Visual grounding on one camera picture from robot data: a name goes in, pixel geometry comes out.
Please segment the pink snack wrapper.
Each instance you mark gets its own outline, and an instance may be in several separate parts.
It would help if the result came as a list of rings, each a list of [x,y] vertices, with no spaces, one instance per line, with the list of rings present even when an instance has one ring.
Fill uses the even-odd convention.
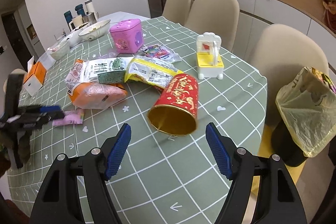
[[[84,120],[84,110],[76,109],[74,111],[65,111],[63,119],[52,121],[53,127],[66,126],[71,124],[82,124]]]

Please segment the red flower gift bag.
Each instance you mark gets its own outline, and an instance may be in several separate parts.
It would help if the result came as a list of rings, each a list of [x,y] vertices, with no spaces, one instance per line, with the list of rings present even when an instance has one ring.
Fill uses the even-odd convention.
[[[336,32],[336,8],[335,0],[322,0],[324,8],[324,22],[326,26],[333,32]]]

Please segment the yellow seat cushion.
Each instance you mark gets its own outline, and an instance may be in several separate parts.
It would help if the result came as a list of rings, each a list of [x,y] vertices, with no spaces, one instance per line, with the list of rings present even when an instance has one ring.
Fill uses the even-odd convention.
[[[265,162],[265,170],[255,170],[255,176],[252,181],[251,195],[254,198],[258,197],[259,187],[261,187],[261,193],[270,193],[271,190],[275,190],[276,196],[281,193],[280,186],[288,186],[287,189],[293,194],[297,192],[295,190],[295,185],[301,175],[301,172],[305,166],[305,163],[297,167],[291,167],[284,164],[280,159],[276,161],[273,159],[274,153],[271,147],[271,135],[274,129],[268,125],[264,125],[264,130],[261,137],[261,144],[258,151],[258,158]]]

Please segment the beige middle dining chair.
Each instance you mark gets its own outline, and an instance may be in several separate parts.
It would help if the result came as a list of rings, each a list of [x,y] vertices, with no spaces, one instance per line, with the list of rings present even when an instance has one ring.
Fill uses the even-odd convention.
[[[221,46],[232,51],[239,15],[237,0],[195,0],[185,27],[198,34],[213,32],[221,37]]]

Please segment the red gold paper tube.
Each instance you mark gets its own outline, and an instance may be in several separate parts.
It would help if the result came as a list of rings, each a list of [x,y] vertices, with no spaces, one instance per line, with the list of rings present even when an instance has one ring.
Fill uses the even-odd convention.
[[[149,122],[169,135],[189,135],[197,129],[198,82],[186,73],[172,78],[149,110]]]

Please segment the large white bowl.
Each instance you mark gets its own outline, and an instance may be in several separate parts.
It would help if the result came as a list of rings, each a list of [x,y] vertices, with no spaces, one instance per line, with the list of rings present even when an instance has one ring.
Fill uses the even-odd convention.
[[[110,19],[102,20],[82,30],[79,34],[79,38],[86,42],[91,42],[106,35],[109,29]]]

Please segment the white green snack bag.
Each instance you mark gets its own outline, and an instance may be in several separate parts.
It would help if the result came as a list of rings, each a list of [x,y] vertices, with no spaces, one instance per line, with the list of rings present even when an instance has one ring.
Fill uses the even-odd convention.
[[[81,83],[124,83],[127,66],[133,57],[114,57],[85,61],[80,73]]]

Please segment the beige far dining chair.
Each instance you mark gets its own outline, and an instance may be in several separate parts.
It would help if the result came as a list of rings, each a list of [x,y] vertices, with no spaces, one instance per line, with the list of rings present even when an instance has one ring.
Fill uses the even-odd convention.
[[[166,0],[162,16],[184,26],[189,16],[192,0]]]

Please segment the steel mug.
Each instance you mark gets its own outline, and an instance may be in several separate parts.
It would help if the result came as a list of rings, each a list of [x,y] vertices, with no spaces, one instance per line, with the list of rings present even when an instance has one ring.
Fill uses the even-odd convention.
[[[82,19],[84,23],[95,24],[98,21],[98,12],[88,12]]]

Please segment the small bowl near tissue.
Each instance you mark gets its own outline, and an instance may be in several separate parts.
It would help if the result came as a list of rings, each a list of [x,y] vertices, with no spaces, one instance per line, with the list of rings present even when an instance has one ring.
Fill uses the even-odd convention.
[[[67,40],[62,41],[56,47],[49,48],[48,52],[54,60],[58,61],[70,52],[70,45]]]

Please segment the white yellow toy stand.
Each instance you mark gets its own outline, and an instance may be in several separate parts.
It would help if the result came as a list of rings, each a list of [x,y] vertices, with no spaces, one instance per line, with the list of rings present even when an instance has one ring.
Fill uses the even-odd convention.
[[[221,37],[213,32],[205,32],[197,37],[198,79],[223,79],[224,62],[219,54]]]

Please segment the orange white tissue box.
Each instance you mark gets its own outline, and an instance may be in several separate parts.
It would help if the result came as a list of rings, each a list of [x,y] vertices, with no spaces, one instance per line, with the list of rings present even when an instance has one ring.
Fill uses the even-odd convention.
[[[29,71],[24,77],[23,87],[33,97],[43,87],[47,71],[40,61],[34,64],[34,57],[27,62],[27,69]]]

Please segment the black trash bin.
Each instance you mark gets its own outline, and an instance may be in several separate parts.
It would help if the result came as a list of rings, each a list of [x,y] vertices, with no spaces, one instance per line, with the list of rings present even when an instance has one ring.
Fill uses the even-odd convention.
[[[279,155],[288,166],[297,167],[307,160],[303,151],[293,141],[283,120],[278,123],[272,132],[271,146],[275,154]]]

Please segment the yellow translucent trash bag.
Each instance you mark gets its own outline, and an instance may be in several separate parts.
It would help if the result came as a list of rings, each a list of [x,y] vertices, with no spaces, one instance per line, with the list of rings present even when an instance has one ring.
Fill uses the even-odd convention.
[[[302,68],[278,91],[275,103],[305,157],[317,156],[335,137],[335,85],[322,71]]]

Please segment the colourful candy wrapper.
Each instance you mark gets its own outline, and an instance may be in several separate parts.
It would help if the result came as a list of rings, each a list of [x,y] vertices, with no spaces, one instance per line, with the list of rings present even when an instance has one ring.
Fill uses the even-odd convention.
[[[173,50],[168,49],[166,46],[162,44],[154,44],[151,46],[143,46],[141,48],[141,52],[150,58],[157,58],[168,63],[177,63],[180,62],[182,59],[178,53],[175,53]]]

